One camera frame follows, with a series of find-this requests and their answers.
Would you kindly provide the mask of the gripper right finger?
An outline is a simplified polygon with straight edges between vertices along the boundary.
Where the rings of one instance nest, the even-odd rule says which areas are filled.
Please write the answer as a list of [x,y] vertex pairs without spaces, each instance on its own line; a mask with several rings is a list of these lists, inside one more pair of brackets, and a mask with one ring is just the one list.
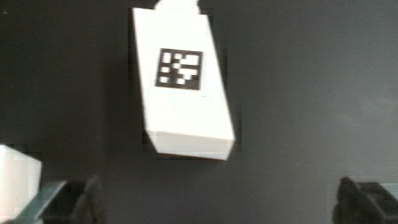
[[398,183],[342,178],[335,224],[398,224]]

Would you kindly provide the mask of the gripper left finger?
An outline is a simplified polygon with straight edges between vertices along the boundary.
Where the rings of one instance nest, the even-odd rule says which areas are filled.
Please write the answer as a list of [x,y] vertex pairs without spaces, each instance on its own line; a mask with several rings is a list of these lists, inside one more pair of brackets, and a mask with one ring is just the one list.
[[106,197],[99,176],[54,181],[29,202],[11,224],[106,224]]

